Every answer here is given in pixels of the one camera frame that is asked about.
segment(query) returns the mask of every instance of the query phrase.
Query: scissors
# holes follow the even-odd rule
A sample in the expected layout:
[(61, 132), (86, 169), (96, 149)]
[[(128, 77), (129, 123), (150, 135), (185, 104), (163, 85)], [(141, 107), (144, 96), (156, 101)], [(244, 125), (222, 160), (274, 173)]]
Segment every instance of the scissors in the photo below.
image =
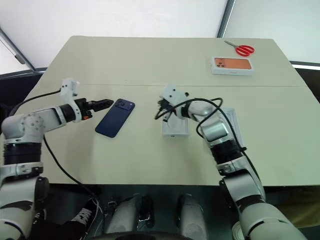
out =
[(235, 52), (243, 57), (249, 57), (250, 54), (255, 52), (255, 49), (252, 46), (248, 45), (235, 45), (229, 41), (224, 41), (226, 44), (229, 44), (235, 48)]

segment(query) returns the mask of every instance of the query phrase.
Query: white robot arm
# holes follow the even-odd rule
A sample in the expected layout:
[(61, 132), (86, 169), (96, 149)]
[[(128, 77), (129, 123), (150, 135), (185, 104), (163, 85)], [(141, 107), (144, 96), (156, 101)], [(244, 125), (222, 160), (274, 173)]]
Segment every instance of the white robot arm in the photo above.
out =
[(66, 104), (7, 117), (4, 134), (4, 163), (0, 167), (0, 240), (27, 238), (35, 211), (49, 191), (43, 172), (41, 143), (44, 134), (68, 122), (91, 118), (95, 112), (109, 108), (113, 101), (73, 100), (79, 83), (63, 81), (60, 95)]
[(162, 100), (158, 102), (160, 109), (155, 119), (163, 116), (167, 121), (174, 113), (178, 118), (200, 123), (209, 116), (200, 130), (222, 176), (220, 187), (229, 206), (236, 208), (239, 214), (246, 240), (305, 240), (276, 207), (266, 203), (258, 174), (228, 124), (229, 120), (212, 114), (219, 111), (218, 106), (203, 98), (189, 99), (188, 95), (175, 85), (167, 85), (160, 96)]

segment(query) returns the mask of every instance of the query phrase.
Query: phone box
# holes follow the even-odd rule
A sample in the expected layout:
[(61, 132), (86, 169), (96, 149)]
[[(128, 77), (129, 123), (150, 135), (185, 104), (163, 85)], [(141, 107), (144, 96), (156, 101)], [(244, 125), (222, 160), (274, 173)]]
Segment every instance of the phone box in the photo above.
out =
[(211, 61), (212, 74), (252, 75), (255, 71), (250, 58), (213, 56)]

